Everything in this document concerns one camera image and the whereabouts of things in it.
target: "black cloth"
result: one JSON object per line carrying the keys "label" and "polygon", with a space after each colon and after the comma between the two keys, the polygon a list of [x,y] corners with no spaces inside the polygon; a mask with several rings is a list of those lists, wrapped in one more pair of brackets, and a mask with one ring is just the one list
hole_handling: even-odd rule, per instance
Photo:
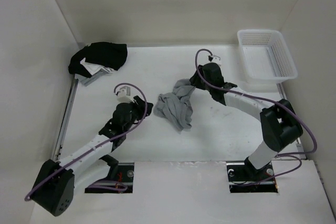
{"label": "black cloth", "polygon": [[83,58],[85,58],[85,62],[118,70],[126,62],[127,45],[109,42],[96,42],[92,43],[90,46],[84,47],[82,50],[79,50],[71,58],[70,65],[68,67],[69,73],[77,73],[81,76],[91,78],[92,75],[80,63]]}

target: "robotic arm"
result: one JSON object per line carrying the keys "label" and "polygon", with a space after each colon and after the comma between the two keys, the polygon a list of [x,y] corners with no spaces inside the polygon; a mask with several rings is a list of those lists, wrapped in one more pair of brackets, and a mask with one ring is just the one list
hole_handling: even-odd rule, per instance
{"label": "robotic arm", "polygon": [[[131,98],[127,93],[129,90],[126,87],[118,92],[118,100],[125,102],[117,105],[112,119],[105,124],[93,140],[57,162],[51,159],[44,162],[33,188],[38,187],[55,171],[62,171],[38,187],[30,195],[30,199],[52,215],[59,216],[69,207],[74,194],[83,192],[97,180],[106,178],[110,170],[118,165],[118,161],[108,154],[122,144],[126,135],[114,141],[107,143],[106,141],[126,133],[133,124],[141,120],[145,113],[145,102],[138,96]],[[147,103],[146,116],[151,114],[152,108],[153,104]]]}
{"label": "robotic arm", "polygon": [[[237,90],[237,85],[224,81],[221,68],[218,64],[218,58],[217,56],[209,57],[210,63],[198,66],[202,77],[216,87],[233,91]],[[269,105],[263,101],[213,89],[199,77],[198,72],[195,72],[190,78],[190,82],[191,85],[198,89],[207,90],[215,101],[225,106],[237,108],[261,122],[264,140],[244,161],[244,170],[250,178],[255,177],[256,174],[263,171],[280,151],[287,145],[293,143],[303,133],[299,122],[284,109],[276,105],[269,107]],[[289,101],[282,99],[279,103],[294,112]]]}

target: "pile of clothes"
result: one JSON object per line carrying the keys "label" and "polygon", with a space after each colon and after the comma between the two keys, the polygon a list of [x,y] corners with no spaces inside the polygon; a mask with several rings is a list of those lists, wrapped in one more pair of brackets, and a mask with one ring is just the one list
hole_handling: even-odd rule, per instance
{"label": "pile of clothes", "polygon": [[70,61],[69,73],[87,86],[105,74],[121,68],[127,59],[127,45],[97,42],[79,50]]}

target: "screw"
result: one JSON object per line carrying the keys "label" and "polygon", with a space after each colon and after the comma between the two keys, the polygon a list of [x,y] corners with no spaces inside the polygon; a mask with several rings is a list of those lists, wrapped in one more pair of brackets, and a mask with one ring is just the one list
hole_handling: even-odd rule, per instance
{"label": "screw", "polygon": [[273,171],[271,168],[268,168],[268,169],[266,170],[266,173],[269,174],[269,175],[271,175],[271,176],[274,175],[274,171]]}
{"label": "screw", "polygon": [[229,169],[228,171],[227,171],[227,173],[228,173],[228,175],[229,175],[229,177],[233,177],[233,176],[235,176],[235,170],[233,170],[233,169]]}
{"label": "screw", "polygon": [[134,176],[134,171],[132,171],[132,170],[127,171],[127,176],[129,178],[132,178]]}

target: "cable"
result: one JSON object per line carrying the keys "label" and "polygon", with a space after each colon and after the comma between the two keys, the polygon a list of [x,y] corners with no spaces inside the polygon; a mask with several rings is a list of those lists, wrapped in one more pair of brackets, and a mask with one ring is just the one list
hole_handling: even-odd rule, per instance
{"label": "cable", "polygon": [[118,181],[109,181],[109,180],[107,180],[107,181],[99,181],[99,182],[115,183],[115,184],[121,185],[123,188],[116,188],[116,187],[109,187],[109,186],[98,186],[98,185],[95,185],[94,183],[92,185],[88,186],[88,188],[106,189],[106,190],[112,190],[112,191],[126,191],[127,188],[128,188],[127,185],[124,185],[123,183],[118,182]]}
{"label": "cable", "polygon": [[257,99],[257,100],[262,100],[262,101],[266,101],[266,102],[271,102],[277,106],[279,106],[280,108],[282,108],[283,110],[285,110],[288,114],[290,114],[295,120],[297,120],[301,125],[302,127],[308,132],[309,136],[311,137],[312,141],[313,141],[313,149],[311,151],[307,151],[307,152],[289,152],[289,153],[282,153],[282,154],[278,154],[275,158],[279,158],[279,157],[292,157],[292,158],[295,158],[297,160],[300,161],[300,164],[295,167],[294,169],[292,170],[289,170],[287,172],[284,172],[284,173],[280,173],[280,174],[277,174],[277,175],[273,175],[269,178],[266,178],[266,179],[263,179],[259,182],[255,182],[255,183],[250,183],[250,184],[244,184],[242,186],[251,186],[251,185],[257,185],[261,182],[264,182],[264,181],[268,181],[270,179],[273,179],[275,177],[278,177],[278,176],[281,176],[281,175],[284,175],[284,174],[287,174],[287,173],[291,173],[293,172],[294,170],[298,169],[301,167],[302,165],[302,161],[293,156],[293,155],[306,155],[306,154],[311,154],[311,153],[314,153],[316,150],[317,150],[317,141],[316,141],[316,138],[313,134],[313,132],[308,128],[308,126],[304,123],[304,121],[299,118],[295,113],[293,113],[289,108],[283,106],[281,103],[277,102],[277,101],[274,101],[274,100],[271,100],[271,99],[267,99],[267,98],[263,98],[263,97],[257,97],[255,95],[251,95],[251,94],[246,94],[246,93],[242,93],[242,92],[239,92],[239,91],[236,91],[236,90],[231,90],[231,89],[223,89],[223,88],[220,88],[220,87],[216,87],[214,85],[212,85],[211,83],[207,82],[204,77],[201,75],[201,72],[200,70],[198,69],[198,63],[197,63],[197,59],[198,59],[198,54],[202,51],[205,51],[205,52],[208,52],[211,56],[213,55],[212,52],[208,49],[205,49],[205,48],[202,48],[200,50],[197,51],[196,55],[195,55],[195,67],[196,67],[196,71],[197,71],[197,74],[199,75],[200,79],[202,81],[204,81],[205,84],[207,84],[209,87],[213,88],[213,89],[217,89],[217,90],[221,90],[221,91],[225,91],[225,92],[230,92],[230,93],[233,93],[233,94],[239,94],[239,95],[243,95],[245,97],[248,97],[248,98],[251,98],[251,99]]}
{"label": "cable", "polygon": [[50,179],[52,179],[54,176],[56,176],[57,174],[59,174],[62,170],[66,169],[67,167],[69,167],[70,165],[74,164],[75,162],[81,160],[83,157],[85,157],[86,155],[88,155],[89,153],[93,152],[96,148],[99,148],[101,147],[102,145],[105,145],[106,143],[108,142],[111,142],[111,141],[114,141],[122,136],[125,136],[126,134],[130,133],[131,131],[135,130],[141,123],[142,121],[145,119],[146,117],[146,114],[147,114],[147,107],[148,107],[148,104],[147,104],[147,99],[146,99],[146,96],[145,94],[141,91],[141,89],[139,89],[137,86],[133,85],[133,84],[130,84],[130,83],[120,83],[118,85],[116,85],[116,87],[114,88],[114,93],[116,92],[116,89],[119,87],[119,86],[122,86],[122,85],[128,85],[128,86],[131,86],[135,89],[137,89],[142,97],[143,97],[143,100],[145,102],[145,109],[144,109],[144,113],[143,113],[143,116],[141,118],[141,120],[138,122],[137,125],[135,125],[133,128],[129,129],[128,131],[118,135],[118,136],[114,136],[110,139],[107,139],[103,142],[101,142],[100,144],[97,144],[95,147],[91,148],[90,150],[86,151],[85,153],[83,153],[82,155],[80,155],[79,157],[75,158],[74,160],[72,160],[70,163],[66,164],[65,166],[61,167],[60,169],[56,170],[55,172],[53,172],[52,174],[50,174],[48,177],[46,177],[45,179],[43,179],[40,183],[38,183],[25,197],[25,201],[30,201],[31,200],[31,195],[33,193],[35,193],[39,188],[41,188],[45,183],[47,183]]}

